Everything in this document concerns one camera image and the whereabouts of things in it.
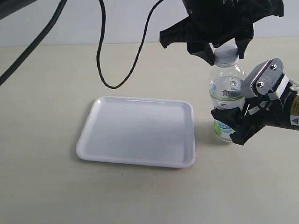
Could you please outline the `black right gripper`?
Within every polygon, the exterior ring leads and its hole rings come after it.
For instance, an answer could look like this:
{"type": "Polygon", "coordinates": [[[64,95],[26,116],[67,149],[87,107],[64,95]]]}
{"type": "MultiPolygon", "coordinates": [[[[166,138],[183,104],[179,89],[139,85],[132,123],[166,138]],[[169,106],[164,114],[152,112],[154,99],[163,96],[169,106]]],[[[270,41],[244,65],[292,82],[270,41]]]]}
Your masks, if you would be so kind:
{"type": "Polygon", "coordinates": [[[213,109],[211,115],[232,128],[233,143],[244,145],[253,135],[265,126],[283,129],[299,129],[299,94],[291,91],[282,100],[269,103],[267,109],[259,109],[254,114],[243,113],[239,107],[233,109],[213,109]]]}

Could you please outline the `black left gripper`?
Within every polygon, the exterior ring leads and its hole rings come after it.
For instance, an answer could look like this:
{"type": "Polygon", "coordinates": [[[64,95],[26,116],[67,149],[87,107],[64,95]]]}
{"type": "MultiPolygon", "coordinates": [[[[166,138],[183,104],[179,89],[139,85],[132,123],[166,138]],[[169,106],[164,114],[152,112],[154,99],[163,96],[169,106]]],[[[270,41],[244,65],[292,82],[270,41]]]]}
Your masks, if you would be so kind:
{"type": "Polygon", "coordinates": [[[187,51],[214,65],[209,43],[222,45],[235,39],[239,59],[253,38],[239,38],[255,22],[269,16],[284,16],[281,0],[185,0],[187,17],[159,34],[164,48],[172,43],[187,43],[187,51]]]}

